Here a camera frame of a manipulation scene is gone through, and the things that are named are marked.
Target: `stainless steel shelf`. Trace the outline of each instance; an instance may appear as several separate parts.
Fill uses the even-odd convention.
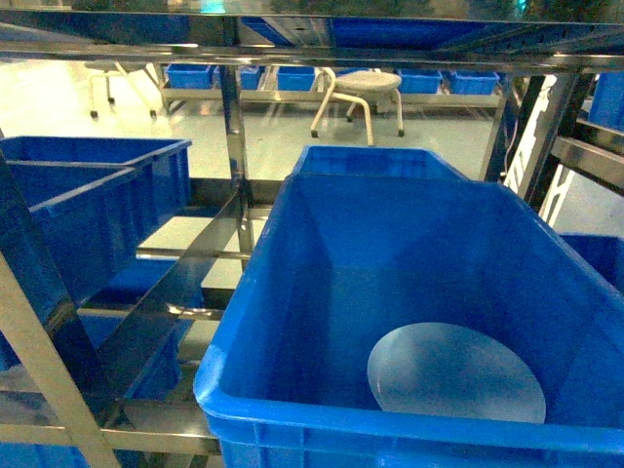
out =
[[[218,317],[230,291],[212,297],[208,306],[216,310],[195,311],[193,315],[184,314],[178,306],[200,288],[201,279],[216,258],[230,257],[245,265],[253,248],[251,220],[255,215],[266,215],[266,211],[254,212],[252,204],[270,205],[275,199],[279,182],[247,179],[241,101],[318,102],[323,95],[240,93],[236,65],[494,69],[538,75],[531,79],[520,110],[506,80],[501,96],[406,95],[405,99],[418,105],[495,107],[495,125],[483,170],[488,180],[498,180],[501,168],[508,163],[509,142],[502,129],[505,116],[514,109],[514,115],[523,120],[517,126],[517,138],[522,138],[525,129],[534,131],[534,146],[525,155],[530,174],[522,187],[522,194],[534,205],[539,204],[539,194],[549,186],[551,170],[560,161],[620,190],[624,183],[619,162],[624,136],[584,123],[574,126],[574,122],[579,99],[591,81],[591,76],[579,74],[624,70],[621,2],[596,0],[586,2],[584,9],[572,8],[566,0],[527,2],[522,8],[511,1],[498,4],[494,10],[485,0],[397,1],[384,2],[383,7],[378,2],[359,0],[232,0],[223,2],[222,11],[210,12],[203,10],[204,3],[193,0],[59,0],[55,6],[35,2],[24,10],[0,9],[0,57],[222,65],[220,91],[166,87],[162,91],[166,103],[222,99],[231,168],[231,179],[192,181],[193,203],[200,210],[214,204],[223,209],[188,251],[164,253],[178,257],[175,266],[133,311],[123,313],[122,325],[98,350],[101,369],[96,366],[90,371],[108,387],[102,395],[97,394],[103,401],[93,401],[94,395],[79,384],[80,372],[69,365],[69,354],[59,352],[62,343],[55,341],[54,327],[41,326],[23,285],[0,253],[0,329],[30,377],[0,378],[0,440],[75,445],[95,468],[118,466],[114,449],[203,456],[218,453],[218,442],[196,404],[128,402],[122,397],[153,358],[175,320],[181,316],[191,320]],[[435,34],[427,29],[422,37],[413,36],[396,47],[367,42],[369,37],[364,38],[366,41],[336,42],[336,26],[357,18],[378,19],[384,27],[406,27],[411,32],[431,26],[445,34],[431,42]],[[277,36],[270,41],[258,35],[252,31],[250,19],[264,21]],[[545,74],[557,78],[547,90],[542,87]],[[543,93],[550,100],[540,103],[545,110],[533,128],[526,123]],[[6,170],[3,165],[0,163],[0,170]],[[27,208],[20,209],[28,218]],[[36,227],[24,231],[33,239],[38,232]],[[234,232],[241,251],[227,253],[225,245]],[[34,241],[33,248],[46,254],[45,246]],[[50,266],[50,278],[57,281],[54,265]],[[74,320],[77,313],[64,301],[58,305],[56,317]],[[95,354],[93,347],[87,349]]]

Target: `blue crate on shelf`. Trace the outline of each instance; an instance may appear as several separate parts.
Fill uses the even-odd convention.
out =
[[[514,351],[540,382],[546,423],[381,411],[369,354],[420,322]],[[226,468],[615,467],[623,336],[624,297],[504,187],[295,175],[195,396]]]
[[[241,90],[257,90],[260,77],[264,73],[264,66],[241,66],[238,68],[236,78],[241,84]],[[220,87],[219,67],[214,68],[214,82]]]
[[[421,148],[306,146],[292,174],[466,180],[464,174],[436,153]]]
[[[0,139],[0,151],[9,161],[136,168],[133,216],[144,240],[190,200],[190,144],[187,139],[16,136]]]
[[[399,91],[404,94],[434,95],[440,90],[442,73],[435,70],[397,70],[401,77]]]
[[[590,122],[624,132],[624,73],[603,73],[589,111]]]
[[[280,34],[277,31],[277,29],[275,29],[272,25],[270,25],[268,22],[266,22],[262,18],[247,17],[247,18],[242,18],[241,22],[245,26],[250,27],[251,29],[253,29],[255,32],[257,32],[262,37],[264,37],[264,38],[268,39],[269,41],[271,41],[276,46],[288,47],[288,46],[292,46],[293,45],[291,43],[291,41],[289,41],[287,38],[285,38],[282,34]]]
[[[184,90],[206,90],[212,87],[213,70],[211,65],[172,63],[165,68],[169,77],[169,87]]]
[[[445,77],[454,95],[491,95],[499,80],[496,73],[489,71],[452,71]]]
[[[336,18],[331,20],[336,47],[431,51],[485,28],[471,21]]]
[[[314,84],[313,66],[280,66],[277,89],[280,91],[310,91]]]
[[[150,193],[138,190],[140,172],[62,163],[8,167],[74,303],[97,293],[135,257],[144,226],[133,213],[151,201]],[[27,220],[14,206],[12,200],[0,206],[0,245],[12,268],[24,272],[20,282],[32,289],[29,296],[36,297],[34,308],[44,321],[58,298],[42,279],[46,272],[37,273],[44,266],[30,244]]]

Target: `metal shelf frame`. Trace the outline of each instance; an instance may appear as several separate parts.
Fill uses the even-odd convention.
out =
[[[30,18],[29,15],[32,12],[21,12],[16,18]],[[0,18],[6,20],[7,15],[0,15]],[[472,48],[466,49],[466,46],[462,49],[457,46],[455,50],[447,51],[249,47],[243,45],[242,24],[237,17],[208,16],[205,20],[207,24],[218,25],[211,32],[213,42],[218,45],[137,46],[123,42],[60,42],[58,38],[47,42],[0,41],[0,56],[3,57],[209,62],[222,65],[220,91],[186,92],[183,95],[177,94],[175,90],[167,90],[165,100],[222,100],[231,168],[229,180],[193,180],[193,200],[196,206],[190,208],[188,213],[194,211],[201,215],[202,206],[216,203],[222,205],[222,208],[188,250],[138,252],[175,257],[176,263],[132,311],[122,313],[126,316],[122,325],[98,351],[93,349],[79,325],[78,312],[68,299],[34,223],[30,222],[25,234],[32,239],[33,248],[38,249],[42,261],[50,265],[46,268],[46,274],[51,283],[58,285],[61,297],[55,312],[43,325],[23,287],[29,275],[20,275],[12,269],[4,253],[0,253],[0,330],[8,338],[29,375],[29,378],[20,381],[0,375],[2,442],[75,446],[94,468],[118,467],[115,449],[202,456],[219,453],[218,441],[193,401],[127,401],[123,395],[140,377],[145,364],[153,359],[155,350],[165,342],[176,320],[220,318],[222,303],[209,302],[205,310],[184,309],[177,305],[185,303],[200,288],[202,279],[217,258],[242,261],[245,266],[254,248],[252,220],[266,216],[266,208],[259,206],[270,206],[275,199],[279,183],[248,178],[241,101],[266,99],[288,102],[291,99],[303,99],[315,102],[322,96],[319,93],[303,96],[301,93],[275,91],[241,93],[236,81],[237,65],[460,67],[534,75],[520,109],[515,108],[517,104],[514,103],[515,98],[509,86],[505,88],[502,97],[461,97],[455,102],[472,106],[477,105],[479,100],[486,106],[496,107],[494,126],[482,168],[482,179],[489,181],[500,180],[500,174],[508,163],[508,155],[516,152],[516,148],[508,148],[509,142],[502,131],[506,113],[513,108],[514,115],[518,115],[518,134],[514,142],[517,146],[527,130],[527,122],[537,97],[544,92],[544,75],[556,74],[556,84],[547,90],[550,95],[548,105],[537,119],[535,144],[530,154],[525,155],[528,165],[519,195],[538,210],[558,164],[588,175],[618,193],[624,193],[624,134],[577,122],[576,119],[591,82],[591,74],[605,70],[624,70],[624,57],[621,55],[584,54],[582,51],[589,46],[580,41],[577,44],[577,49],[581,51],[579,53],[545,54],[529,51],[510,55],[486,49],[481,53],[475,52],[475,47],[484,48],[497,41],[513,40],[527,33],[526,27],[507,31],[498,37],[492,35],[487,40],[476,39]],[[414,102],[423,105],[445,105],[447,97],[414,99]],[[7,172],[8,167],[0,164],[1,171]],[[7,190],[14,192],[16,200],[21,200],[17,187],[9,185]],[[20,202],[19,212],[23,218],[29,218],[23,201]],[[225,246],[234,233],[238,236],[240,251],[225,252]],[[73,348],[68,347],[58,334],[67,324],[74,324],[78,331],[71,345]],[[77,364],[72,358],[72,352],[75,353],[77,349],[92,356],[91,364],[95,365]]]

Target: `crate rim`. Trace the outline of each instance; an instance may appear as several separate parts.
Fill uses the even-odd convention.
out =
[[[370,146],[358,146],[358,145],[344,145],[344,146],[338,146],[338,145],[334,145],[334,144],[306,144],[305,146],[303,146],[303,150],[301,151],[301,155],[299,156],[299,158],[297,159],[294,168],[292,169],[292,173],[294,175],[298,175],[301,174],[301,170],[303,169],[303,165],[305,164],[305,160],[308,156],[308,153],[310,152],[310,149],[312,148],[322,148],[322,149],[357,149],[358,151],[363,151],[363,152],[369,152],[369,153],[373,153],[376,151],[387,151],[387,152],[409,152],[409,153],[415,153],[415,152],[423,152],[423,153],[427,153],[430,157],[432,157],[434,160],[436,160],[437,163],[441,164],[442,166],[444,166],[446,169],[448,169],[449,171],[451,171],[455,176],[459,177],[460,181],[465,181],[468,180],[468,177],[466,175],[464,175],[462,172],[460,172],[458,169],[454,168],[451,164],[449,164],[447,161],[445,161],[438,153],[427,149],[427,148],[396,148],[396,147],[392,147],[392,146],[375,146],[375,147],[370,147]],[[357,176],[357,177],[385,177],[386,175],[353,175],[353,176]]]
[[[32,162],[21,162],[21,161],[7,161],[9,167],[11,166],[25,166],[25,167],[49,167],[49,168],[77,168],[76,164],[67,163],[49,163],[49,164],[36,164]],[[98,180],[94,180],[93,182],[85,183],[71,190],[67,190],[66,192],[57,195],[56,197],[50,198],[44,202],[38,203],[29,207],[28,210],[32,213],[38,212],[47,212],[49,215],[52,215],[54,211],[58,210],[58,206],[61,204],[68,202],[85,192],[94,193],[95,190],[103,187],[105,185],[105,189],[110,189],[119,186],[120,184],[132,180],[134,178],[139,177],[140,172],[134,168],[126,168],[126,167],[111,167],[111,166],[102,166],[98,167],[89,166],[89,169],[102,169],[111,171],[111,174],[106,175]]]
[[[235,290],[223,316],[221,324],[214,335],[195,377],[193,389],[197,402],[209,416],[230,421],[250,424],[270,424],[298,427],[304,429],[326,430],[347,434],[368,435],[382,438],[402,438],[428,442],[469,444],[484,447],[501,447],[509,449],[550,449],[580,453],[621,454],[621,441],[624,430],[605,427],[585,427],[562,424],[533,424],[462,417],[442,417],[419,414],[384,412],[373,409],[351,409],[309,405],[292,402],[279,402],[252,398],[241,398],[228,395],[220,388],[219,380],[226,365],[229,350],[245,320],[245,310],[255,294],[254,277],[263,271],[265,251],[274,241],[272,232],[276,219],[281,217],[286,208],[287,194],[294,191],[294,182],[305,178],[333,178],[339,185],[344,175],[291,175],[285,179],[273,210],[267,220],[265,229],[260,235],[253,251],[252,258],[246,268],[239,286]],[[565,240],[548,225],[509,188],[494,182],[425,180],[412,179],[414,184],[457,184],[466,186],[482,186],[484,190],[497,191],[516,205],[517,209],[526,212],[535,223],[535,228],[545,231],[549,241],[571,256],[578,267],[592,281],[599,281],[602,286],[609,286],[613,292],[609,301],[624,300],[614,287],[605,280],[594,268],[583,259]],[[237,440],[226,442],[248,444]],[[317,447],[293,447],[294,449],[311,449],[325,451]]]
[[[125,166],[137,167],[137,165],[143,166],[145,164],[149,164],[152,161],[156,161],[158,159],[171,156],[174,153],[178,152],[179,150],[182,150],[184,148],[188,148],[189,146],[191,146],[193,144],[193,142],[190,139],[186,139],[186,138],[139,138],[139,137],[134,137],[134,138],[126,138],[126,137],[108,138],[108,137],[103,137],[103,136],[90,137],[90,136],[43,136],[43,135],[6,136],[4,138],[0,138],[0,142],[6,141],[6,140],[10,140],[10,139],[22,139],[22,138],[28,138],[28,139],[56,139],[56,140],[88,139],[88,140],[101,141],[101,142],[110,142],[111,140],[127,141],[127,142],[134,142],[134,141],[154,141],[154,142],[158,142],[158,141],[162,141],[163,143],[168,143],[167,145],[163,146],[162,148],[158,148],[158,149],[155,149],[155,150],[150,151],[148,153],[145,153],[145,154],[143,154],[141,156],[137,156],[134,159],[126,161],[125,163],[105,163],[105,162],[89,163],[89,162],[80,162],[80,161],[13,161],[15,163],[24,163],[24,164],[25,163],[29,163],[29,164],[33,164],[33,165],[39,165],[39,166],[52,164],[52,165],[82,166],[82,167],[90,167],[90,168],[93,168],[93,167],[108,167],[108,168],[118,167],[118,168],[122,168],[122,167],[125,167]]]

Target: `floor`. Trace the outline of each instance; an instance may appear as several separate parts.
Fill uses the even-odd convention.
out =
[[[217,102],[183,106],[173,116],[160,109],[157,90],[144,76],[136,83],[155,108],[156,121],[122,79],[113,80],[117,104],[109,108],[103,83],[97,94],[99,119],[89,116],[88,78],[80,62],[18,61],[0,64],[0,129],[5,136],[46,135],[83,137],[182,137],[193,141],[190,168],[193,177],[229,177],[222,109]],[[333,104],[319,128],[319,139],[309,135],[315,105],[244,105],[250,178],[280,180],[293,168],[306,144],[362,145],[366,133],[362,119],[349,124],[345,107]],[[471,178],[476,178],[491,130],[491,113],[407,108],[406,136],[396,136],[392,112],[373,119],[377,145],[425,147],[436,151]],[[145,242],[146,246],[185,248],[209,221],[177,217]],[[254,222],[255,237],[263,227]],[[570,188],[555,228],[559,231],[594,232],[624,236],[624,202],[584,177]],[[227,247],[238,250],[234,236]],[[240,262],[219,260],[204,282],[212,288],[234,288],[241,274]],[[185,360],[200,359],[215,324],[198,322],[180,351]]]

